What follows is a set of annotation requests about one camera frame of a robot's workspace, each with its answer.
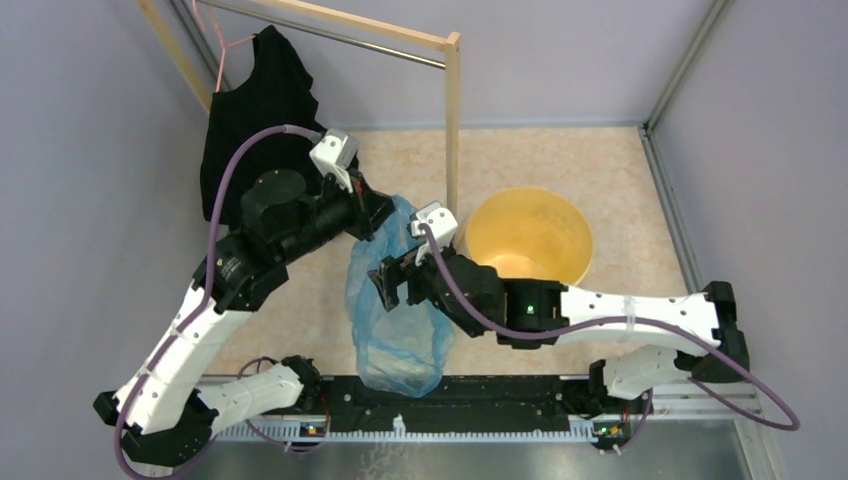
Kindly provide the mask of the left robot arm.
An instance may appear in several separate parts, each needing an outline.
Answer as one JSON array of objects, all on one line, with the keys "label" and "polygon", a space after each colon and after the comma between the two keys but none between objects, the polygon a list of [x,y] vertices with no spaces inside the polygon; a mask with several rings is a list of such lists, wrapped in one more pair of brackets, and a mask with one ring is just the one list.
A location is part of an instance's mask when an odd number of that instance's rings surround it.
[{"label": "left robot arm", "polygon": [[255,416],[320,408],[321,376],[300,355],[224,385],[199,381],[229,337],[288,280],[291,263],[341,234],[372,240],[395,209],[357,170],[345,183],[326,175],[318,192],[295,171],[272,170],[240,205],[239,228],[214,237],[155,350],[131,381],[95,399],[95,411],[115,430],[126,473],[137,463],[183,466],[223,430]]}]

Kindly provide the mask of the blue plastic trash bag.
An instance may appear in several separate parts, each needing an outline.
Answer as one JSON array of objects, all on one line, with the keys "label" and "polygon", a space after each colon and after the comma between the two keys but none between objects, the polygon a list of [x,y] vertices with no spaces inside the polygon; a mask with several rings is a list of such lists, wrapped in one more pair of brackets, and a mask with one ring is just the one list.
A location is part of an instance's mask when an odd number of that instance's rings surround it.
[{"label": "blue plastic trash bag", "polygon": [[383,258],[416,251],[408,232],[416,211],[407,199],[393,197],[395,212],[372,241],[357,241],[351,251],[345,284],[345,309],[352,322],[357,375],[372,389],[420,398],[442,379],[454,343],[450,320],[427,301],[406,303],[407,286],[398,288],[399,305],[384,308],[368,277]]}]

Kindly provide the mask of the yellow plastic trash bin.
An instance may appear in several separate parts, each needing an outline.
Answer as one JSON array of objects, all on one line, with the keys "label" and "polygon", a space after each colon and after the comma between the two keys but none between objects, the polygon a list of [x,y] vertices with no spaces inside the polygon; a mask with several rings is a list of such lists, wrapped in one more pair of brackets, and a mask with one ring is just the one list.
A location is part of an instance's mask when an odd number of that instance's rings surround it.
[{"label": "yellow plastic trash bin", "polygon": [[456,244],[502,278],[580,283],[590,270],[594,239],[584,214],[566,198],[537,187],[502,190],[470,213]]}]

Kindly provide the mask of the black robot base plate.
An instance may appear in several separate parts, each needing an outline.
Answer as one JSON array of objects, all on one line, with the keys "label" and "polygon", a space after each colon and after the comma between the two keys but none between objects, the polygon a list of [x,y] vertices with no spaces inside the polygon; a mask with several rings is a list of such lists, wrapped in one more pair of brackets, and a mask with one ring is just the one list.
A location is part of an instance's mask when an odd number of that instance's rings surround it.
[{"label": "black robot base plate", "polygon": [[332,433],[388,432],[396,419],[413,434],[564,433],[579,420],[641,413],[646,401],[645,393],[634,400],[602,396],[588,379],[558,375],[445,376],[420,398],[335,376],[305,401],[269,413],[328,419]]}]

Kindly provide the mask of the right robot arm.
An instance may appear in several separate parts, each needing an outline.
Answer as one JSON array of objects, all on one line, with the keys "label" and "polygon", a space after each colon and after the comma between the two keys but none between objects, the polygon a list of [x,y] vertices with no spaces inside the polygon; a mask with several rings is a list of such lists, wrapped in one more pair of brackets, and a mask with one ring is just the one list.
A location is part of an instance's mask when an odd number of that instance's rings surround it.
[{"label": "right robot arm", "polygon": [[636,343],[638,349],[590,366],[589,404],[612,412],[657,386],[690,380],[742,382],[750,368],[737,325],[733,287],[712,281],[685,296],[645,297],[586,290],[555,280],[502,279],[494,268],[443,250],[423,258],[411,250],[369,270],[383,307],[432,304],[470,337],[489,331],[501,345],[535,350],[580,342]]}]

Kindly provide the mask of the wooden clothes rack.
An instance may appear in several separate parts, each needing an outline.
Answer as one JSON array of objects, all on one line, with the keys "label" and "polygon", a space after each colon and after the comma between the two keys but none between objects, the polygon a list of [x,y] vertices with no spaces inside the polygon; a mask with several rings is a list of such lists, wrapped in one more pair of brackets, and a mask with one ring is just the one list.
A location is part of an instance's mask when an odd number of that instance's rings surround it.
[{"label": "wooden clothes rack", "polygon": [[[211,76],[220,72],[221,63],[216,60],[210,50],[203,33],[202,21],[196,17],[193,8],[183,1],[167,1],[165,3],[175,13],[181,22],[186,35],[194,43],[195,51],[204,60],[208,73],[203,75],[193,64],[190,55],[183,48],[174,30],[166,21],[159,5],[155,1],[138,1],[137,8],[153,30],[165,52],[170,57],[178,72],[190,88],[202,109],[208,112],[211,108],[212,91],[208,82]],[[242,16],[263,20],[274,25],[292,28],[310,33],[336,42],[353,45],[366,50],[392,56],[402,60],[427,65],[444,71],[444,101],[445,101],[445,182],[446,200],[448,207],[456,210],[459,200],[459,137],[460,137],[460,98],[461,98],[461,34],[452,32],[446,37],[417,31],[385,21],[344,12],[330,7],[312,4],[306,1],[253,1],[249,7],[237,7],[227,1],[206,1],[206,6],[236,13]],[[416,45],[439,52],[443,55],[441,61],[414,55],[408,52],[392,49],[373,42],[339,34],[327,29],[309,26],[303,23],[288,21],[278,16],[271,16],[258,10],[259,6],[275,10],[291,12],[304,17],[324,21],[334,26],[348,27],[373,35],[390,38],[399,42]]]}]

